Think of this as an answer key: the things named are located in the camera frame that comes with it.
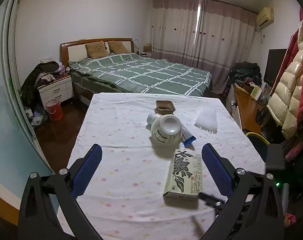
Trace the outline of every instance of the green plaid bedspread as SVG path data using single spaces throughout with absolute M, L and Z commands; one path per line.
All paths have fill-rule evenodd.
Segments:
M 69 62 L 76 71 L 98 82 L 113 84 L 124 92 L 174 94 L 201 97 L 210 84 L 211 73 L 170 63 L 166 59 L 118 54 L 99 59 Z

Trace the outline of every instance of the cream puffer jacket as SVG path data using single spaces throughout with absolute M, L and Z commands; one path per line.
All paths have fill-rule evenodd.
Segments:
M 297 133 L 297 114 L 303 70 L 303 20 L 300 23 L 297 42 L 299 51 L 281 76 L 275 92 L 267 104 L 276 123 L 283 127 L 282 134 L 287 140 Z

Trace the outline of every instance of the frosted glass panel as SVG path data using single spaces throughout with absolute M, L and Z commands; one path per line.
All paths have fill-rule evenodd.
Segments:
M 0 183 L 21 199 L 31 172 L 37 171 L 41 176 L 51 173 L 25 137 L 7 98 L 1 65 L 1 31 L 6 3 L 7 0 L 0 6 Z

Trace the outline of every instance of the wooden headboard frame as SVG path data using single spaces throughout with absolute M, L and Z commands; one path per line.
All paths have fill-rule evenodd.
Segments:
M 131 45 L 131 52 L 134 52 L 134 42 L 133 39 L 127 38 L 102 38 L 102 39 L 91 39 L 91 40 L 80 40 L 80 41 L 71 41 L 67 43 L 62 43 L 60 45 L 60 53 L 61 53 L 61 60 L 65 67 L 68 67 L 69 62 L 69 54 L 68 54 L 68 47 L 75 46 L 75 45 L 82 45 L 86 43 L 98 42 L 98 41 L 130 41 Z

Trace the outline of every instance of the black leaf illustration on box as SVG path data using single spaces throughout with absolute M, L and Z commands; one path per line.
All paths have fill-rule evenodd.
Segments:
M 190 178 L 193 175 L 189 172 L 187 167 L 189 162 L 184 161 L 184 158 L 186 157 L 192 157 L 192 155 L 186 153 L 186 151 L 178 151 L 178 153 L 175 154 L 175 159 L 173 163 L 173 175 L 175 176 L 175 182 L 182 193 L 184 192 L 185 182 L 183 177 L 188 176 L 188 178 Z

